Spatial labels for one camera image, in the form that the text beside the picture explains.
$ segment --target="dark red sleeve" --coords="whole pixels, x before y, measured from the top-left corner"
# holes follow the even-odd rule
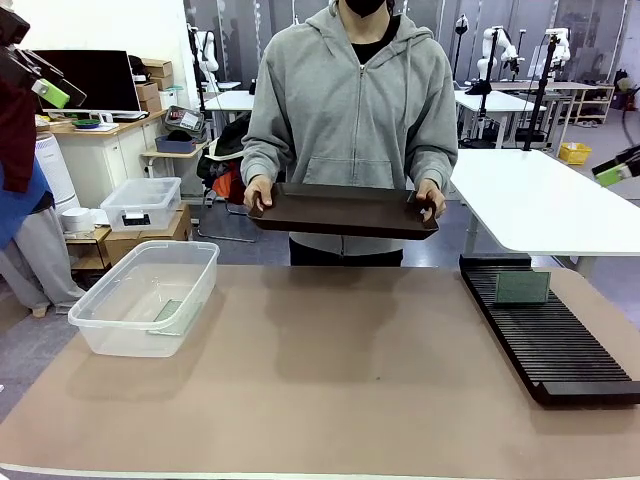
[[[9,192],[25,193],[33,173],[36,148],[34,94],[0,79],[0,163]]]

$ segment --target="person's right hand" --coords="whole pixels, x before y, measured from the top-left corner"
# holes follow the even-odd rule
[[[244,191],[244,204],[251,210],[257,206],[261,212],[269,208],[271,201],[271,187],[273,182],[266,175],[256,175],[249,182],[249,186]]]

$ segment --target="gray hoodie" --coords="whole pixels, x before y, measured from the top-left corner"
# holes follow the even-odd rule
[[[336,1],[273,37],[260,66],[244,139],[242,177],[405,189],[434,180],[445,192],[458,155],[449,61],[427,28],[402,16],[390,45],[360,65]],[[292,233],[342,255],[400,250],[403,242]]]

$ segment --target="gray pants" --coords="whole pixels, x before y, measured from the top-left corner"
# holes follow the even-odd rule
[[[0,251],[0,275],[22,305],[66,309],[84,290],[71,278],[69,254],[53,208],[29,215],[7,248]]]

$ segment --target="hand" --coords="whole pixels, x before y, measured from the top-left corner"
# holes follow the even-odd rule
[[[244,191],[244,204],[249,210],[257,206],[261,212],[264,212],[265,207],[269,208],[273,204],[271,187],[273,187],[273,182],[269,177],[256,175],[251,179],[249,186]]]
[[[436,182],[430,179],[425,179],[420,182],[420,186],[418,188],[418,200],[431,200],[436,205],[436,218],[440,218],[440,216],[447,210],[447,204],[445,202],[446,198],[438,188]],[[427,212],[424,213],[424,222],[428,222],[433,216],[432,208],[430,208]]]

